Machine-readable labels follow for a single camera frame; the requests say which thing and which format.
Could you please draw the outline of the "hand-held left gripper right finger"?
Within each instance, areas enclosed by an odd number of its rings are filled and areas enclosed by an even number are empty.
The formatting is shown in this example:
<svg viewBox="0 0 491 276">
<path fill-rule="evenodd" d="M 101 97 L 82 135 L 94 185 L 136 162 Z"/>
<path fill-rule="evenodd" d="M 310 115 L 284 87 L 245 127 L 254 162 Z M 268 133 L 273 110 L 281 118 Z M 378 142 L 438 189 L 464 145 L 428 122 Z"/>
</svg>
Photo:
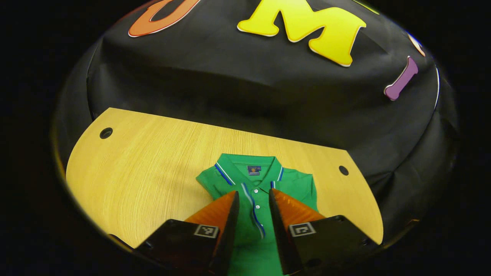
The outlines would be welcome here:
<svg viewBox="0 0 491 276">
<path fill-rule="evenodd" d="M 286 276 L 341 276 L 376 251 L 375 241 L 343 215 L 325 217 L 274 188 L 269 205 Z"/>
</svg>

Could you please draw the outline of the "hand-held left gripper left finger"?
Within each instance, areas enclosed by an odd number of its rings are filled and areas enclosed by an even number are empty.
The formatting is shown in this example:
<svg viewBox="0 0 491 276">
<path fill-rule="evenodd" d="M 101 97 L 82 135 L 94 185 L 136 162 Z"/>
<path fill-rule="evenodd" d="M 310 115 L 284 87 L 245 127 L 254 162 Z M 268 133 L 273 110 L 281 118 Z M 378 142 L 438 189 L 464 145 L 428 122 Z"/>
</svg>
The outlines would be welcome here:
<svg viewBox="0 0 491 276">
<path fill-rule="evenodd" d="M 186 220 L 167 220 L 134 252 L 166 276 L 226 276 L 239 213 L 239 193 L 231 191 Z"/>
</svg>

